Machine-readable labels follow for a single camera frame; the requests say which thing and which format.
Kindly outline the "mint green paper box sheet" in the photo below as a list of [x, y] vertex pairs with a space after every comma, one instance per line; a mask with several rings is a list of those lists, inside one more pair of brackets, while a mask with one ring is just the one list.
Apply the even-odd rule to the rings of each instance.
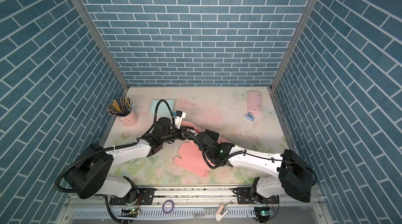
[[[151, 106], [150, 106], [150, 113], [152, 116], [155, 115], [155, 110], [156, 110], [156, 105], [159, 102], [158, 99], [154, 99], [151, 102]], [[174, 112], [174, 99], [167, 99], [166, 102], [168, 103], [169, 107], [171, 108], [171, 110]], [[167, 108], [167, 105], [162, 102], [159, 107], [158, 107], [158, 113], [157, 116], [158, 117], [163, 117], [163, 116], [169, 116], [169, 109]]]

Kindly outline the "pink paper box sheet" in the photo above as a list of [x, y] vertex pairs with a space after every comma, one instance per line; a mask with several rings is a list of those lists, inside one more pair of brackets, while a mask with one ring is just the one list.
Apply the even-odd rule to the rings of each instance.
[[181, 173], [183, 184], [227, 184], [234, 180], [234, 173], [231, 167], [219, 167], [210, 169], [205, 163], [201, 151], [191, 141], [185, 141], [178, 150], [178, 156], [174, 163], [187, 172]]

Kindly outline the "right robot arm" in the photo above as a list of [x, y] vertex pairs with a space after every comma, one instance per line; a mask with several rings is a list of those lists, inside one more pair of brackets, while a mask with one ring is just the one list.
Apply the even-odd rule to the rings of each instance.
[[300, 202], [311, 201], [312, 187], [316, 184], [317, 176], [292, 150], [286, 149], [283, 153], [247, 150], [230, 142], [219, 143], [219, 134], [210, 130], [183, 132], [182, 137], [197, 145], [210, 169], [243, 167], [268, 175], [266, 178], [254, 179], [251, 194], [263, 198], [286, 194]]

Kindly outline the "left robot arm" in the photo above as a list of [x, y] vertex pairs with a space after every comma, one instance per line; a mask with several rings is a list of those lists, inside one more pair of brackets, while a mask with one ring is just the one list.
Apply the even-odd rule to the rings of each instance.
[[170, 117], [154, 118], [152, 126], [135, 142], [111, 147], [89, 145], [84, 152], [55, 179], [54, 188], [61, 193], [76, 193], [81, 199], [114, 196], [124, 204], [139, 201], [138, 186], [128, 177], [109, 174], [110, 169], [125, 162], [155, 155], [164, 143], [183, 140], [187, 127], [181, 125], [186, 114], [170, 111]]

